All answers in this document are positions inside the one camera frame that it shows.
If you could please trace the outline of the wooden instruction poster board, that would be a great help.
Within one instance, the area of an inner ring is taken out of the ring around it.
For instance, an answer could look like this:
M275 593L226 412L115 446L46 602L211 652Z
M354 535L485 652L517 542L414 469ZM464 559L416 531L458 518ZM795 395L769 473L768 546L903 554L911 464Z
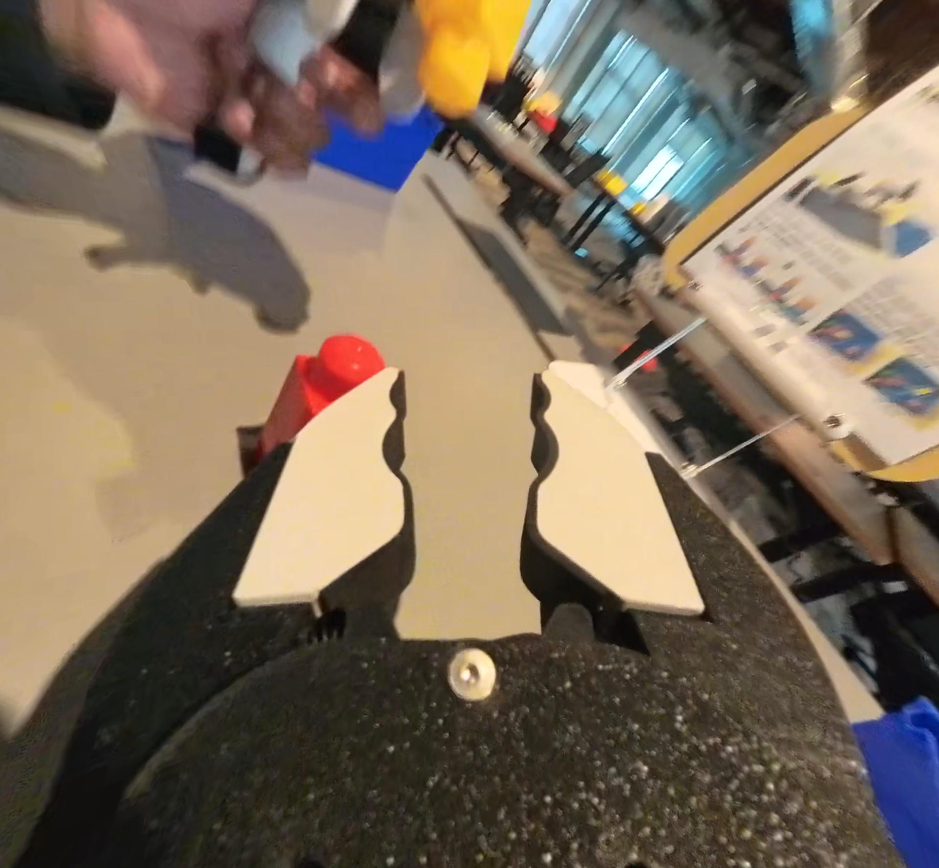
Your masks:
M895 483L937 480L937 86L807 126L662 260L784 406Z

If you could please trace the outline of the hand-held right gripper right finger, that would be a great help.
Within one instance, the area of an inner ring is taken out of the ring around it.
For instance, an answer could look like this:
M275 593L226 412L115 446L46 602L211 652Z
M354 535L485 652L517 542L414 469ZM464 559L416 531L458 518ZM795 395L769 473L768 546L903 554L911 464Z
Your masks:
M599 368L551 362L534 376L531 421L521 577L542 633L564 616L585 637L628 637L638 614L706 620L659 481L678 474Z

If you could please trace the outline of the person's left forearm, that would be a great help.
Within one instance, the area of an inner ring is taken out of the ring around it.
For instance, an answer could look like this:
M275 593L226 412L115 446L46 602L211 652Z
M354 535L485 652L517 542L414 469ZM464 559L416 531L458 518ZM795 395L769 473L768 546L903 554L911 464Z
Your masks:
M53 52L41 0L1 0L1 104L98 132L112 117L115 96L68 70Z

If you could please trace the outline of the yellow single-stud block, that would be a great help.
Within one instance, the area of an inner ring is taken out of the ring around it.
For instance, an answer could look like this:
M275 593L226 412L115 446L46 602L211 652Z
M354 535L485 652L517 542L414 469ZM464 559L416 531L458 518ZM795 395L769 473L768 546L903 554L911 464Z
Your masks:
M417 78L432 110L472 114L507 77L533 0L414 0L424 36Z

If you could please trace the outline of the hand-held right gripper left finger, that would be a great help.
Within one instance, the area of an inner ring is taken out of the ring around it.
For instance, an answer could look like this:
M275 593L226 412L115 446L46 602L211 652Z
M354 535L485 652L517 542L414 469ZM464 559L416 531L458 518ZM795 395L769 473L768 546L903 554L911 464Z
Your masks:
M416 561L405 416L405 375L386 367L299 430L232 592L238 607L376 608L393 622Z

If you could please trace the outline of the blue plastic item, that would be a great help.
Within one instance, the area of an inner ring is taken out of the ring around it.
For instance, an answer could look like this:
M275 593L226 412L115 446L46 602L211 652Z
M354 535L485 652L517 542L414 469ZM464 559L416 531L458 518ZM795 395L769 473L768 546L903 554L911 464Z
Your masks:
M938 865L938 710L919 697L852 732L875 801L909 867Z

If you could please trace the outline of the person's left hand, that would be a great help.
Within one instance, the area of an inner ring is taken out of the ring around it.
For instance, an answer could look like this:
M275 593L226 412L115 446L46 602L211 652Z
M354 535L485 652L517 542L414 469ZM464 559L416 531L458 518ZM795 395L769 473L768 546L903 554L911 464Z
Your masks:
M382 124L378 88L328 47L288 86L249 43L261 0L40 0L65 64L176 134L214 125L267 170L306 172L329 118Z

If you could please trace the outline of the red single-stud block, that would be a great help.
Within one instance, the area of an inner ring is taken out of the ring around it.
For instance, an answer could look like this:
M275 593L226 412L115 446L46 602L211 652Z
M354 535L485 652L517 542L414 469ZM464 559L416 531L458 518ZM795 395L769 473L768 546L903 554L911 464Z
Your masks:
M294 439L312 418L386 368L380 351L353 334L327 337L313 355L297 355L264 423L239 428L242 471Z

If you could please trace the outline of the blue storage bin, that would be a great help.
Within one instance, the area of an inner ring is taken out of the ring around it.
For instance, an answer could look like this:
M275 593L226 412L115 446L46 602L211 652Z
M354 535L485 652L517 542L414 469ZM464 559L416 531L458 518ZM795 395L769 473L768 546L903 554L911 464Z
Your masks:
M428 108L409 121L388 120L365 135L340 119L330 120L330 140L312 160L321 166L396 193L425 156L444 121Z

